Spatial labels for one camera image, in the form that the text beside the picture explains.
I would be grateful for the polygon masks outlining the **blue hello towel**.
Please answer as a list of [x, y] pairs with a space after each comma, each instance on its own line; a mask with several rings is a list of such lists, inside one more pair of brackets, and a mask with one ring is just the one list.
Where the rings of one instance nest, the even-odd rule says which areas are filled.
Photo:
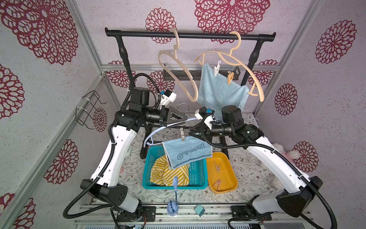
[[213, 156], [212, 146], [198, 138], [188, 136], [163, 142], [170, 169], [177, 169], [192, 162]]

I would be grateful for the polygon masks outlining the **yellow striped towel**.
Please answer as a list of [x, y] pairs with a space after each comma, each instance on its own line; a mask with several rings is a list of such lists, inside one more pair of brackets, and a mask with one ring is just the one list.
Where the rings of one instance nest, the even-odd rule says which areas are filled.
[[178, 187], [188, 186], [190, 183], [189, 165], [184, 165], [177, 169], [170, 169], [166, 156], [161, 156], [156, 159], [151, 168], [151, 183], [158, 186], [172, 187], [175, 177], [178, 178]]

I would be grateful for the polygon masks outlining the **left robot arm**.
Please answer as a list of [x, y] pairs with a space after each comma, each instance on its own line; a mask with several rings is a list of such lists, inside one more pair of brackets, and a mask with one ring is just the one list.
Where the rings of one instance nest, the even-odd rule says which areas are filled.
[[[141, 127], [148, 124], [167, 127], [187, 120], [186, 115], [169, 106], [175, 100], [175, 93], [159, 90], [152, 77], [145, 73], [138, 73], [130, 79], [128, 94], [108, 126], [110, 141], [103, 158], [91, 178], [81, 182], [82, 192], [63, 211], [65, 219], [82, 217], [104, 208], [112, 214], [126, 213], [131, 220], [139, 220], [143, 216], [142, 202], [130, 195], [126, 186], [118, 183], [120, 169]], [[104, 204], [70, 214], [69, 210], [86, 194]]]

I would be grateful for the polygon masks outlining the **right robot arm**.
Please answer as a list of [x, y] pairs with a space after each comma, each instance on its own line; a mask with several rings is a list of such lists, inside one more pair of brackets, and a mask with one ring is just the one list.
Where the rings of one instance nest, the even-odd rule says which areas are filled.
[[309, 203], [318, 197], [325, 207], [331, 221], [331, 228], [337, 228], [337, 220], [329, 203], [319, 192], [322, 180], [310, 177], [290, 162], [275, 149], [265, 134], [255, 125], [246, 124], [242, 111], [234, 106], [225, 106], [221, 110], [222, 121], [217, 121], [214, 111], [206, 107], [198, 109], [194, 116], [200, 124], [194, 126], [189, 135], [207, 142], [220, 149], [243, 148], [256, 156], [283, 185], [277, 193], [257, 195], [244, 206], [243, 217], [232, 217], [233, 221], [263, 220], [275, 212], [285, 212], [294, 218], [301, 217], [310, 225], [319, 229], [320, 226], [309, 219], [303, 211]]

